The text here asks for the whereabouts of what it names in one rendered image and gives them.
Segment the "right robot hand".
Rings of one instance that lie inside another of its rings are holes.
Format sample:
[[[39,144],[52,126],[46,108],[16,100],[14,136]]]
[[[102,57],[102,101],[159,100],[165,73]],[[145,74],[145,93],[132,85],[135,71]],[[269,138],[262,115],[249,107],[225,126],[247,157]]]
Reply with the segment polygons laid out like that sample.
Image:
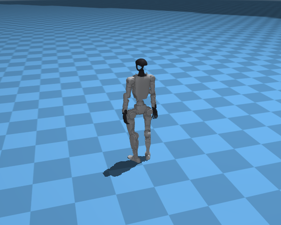
[[[158,117],[158,114],[157,114],[157,109],[156,109],[156,104],[155,104],[155,107],[152,107],[152,110],[153,110],[153,115],[152,115],[152,118],[155,119]]]

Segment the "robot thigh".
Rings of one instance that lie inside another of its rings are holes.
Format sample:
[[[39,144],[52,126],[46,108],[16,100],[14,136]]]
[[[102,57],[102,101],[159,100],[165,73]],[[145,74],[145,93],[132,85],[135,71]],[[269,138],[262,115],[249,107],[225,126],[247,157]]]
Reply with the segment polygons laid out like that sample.
[[[152,120],[151,114],[153,113],[153,110],[147,106],[147,112],[143,114],[143,118],[145,121],[145,131],[144,131],[144,136],[149,137],[149,130],[150,130],[150,124]]]
[[[126,118],[127,118],[127,122],[129,124],[126,124],[126,126],[127,126],[129,135],[131,135],[131,134],[135,135],[136,140],[137,140],[139,138],[139,134],[134,131],[134,126],[135,126],[134,118],[136,117],[136,113],[137,113],[137,111],[135,108],[127,110]]]

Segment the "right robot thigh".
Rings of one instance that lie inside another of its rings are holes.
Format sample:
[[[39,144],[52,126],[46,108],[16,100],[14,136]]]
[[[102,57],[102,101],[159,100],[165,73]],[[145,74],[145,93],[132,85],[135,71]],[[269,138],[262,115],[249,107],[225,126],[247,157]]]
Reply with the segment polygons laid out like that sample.
[[[150,130],[150,124],[152,120],[151,114],[153,113],[153,110],[147,106],[147,112],[143,114],[143,118],[145,121],[145,131],[144,131],[144,136],[149,137],[149,130]]]

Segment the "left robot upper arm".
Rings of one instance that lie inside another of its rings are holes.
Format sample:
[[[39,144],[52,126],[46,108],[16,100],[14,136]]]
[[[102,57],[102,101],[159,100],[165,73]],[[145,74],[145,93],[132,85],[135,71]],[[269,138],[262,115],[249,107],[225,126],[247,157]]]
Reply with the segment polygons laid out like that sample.
[[[135,81],[135,77],[134,76],[128,77],[126,79],[126,94],[127,94],[127,98],[129,98],[131,96],[132,84],[134,83],[134,81]]]

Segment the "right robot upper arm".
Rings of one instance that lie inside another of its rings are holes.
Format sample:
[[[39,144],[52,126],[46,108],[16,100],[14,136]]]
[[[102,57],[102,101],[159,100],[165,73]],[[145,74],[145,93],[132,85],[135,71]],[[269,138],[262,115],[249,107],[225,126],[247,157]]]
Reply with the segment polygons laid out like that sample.
[[[155,94],[155,76],[150,75],[150,89],[149,94]]]

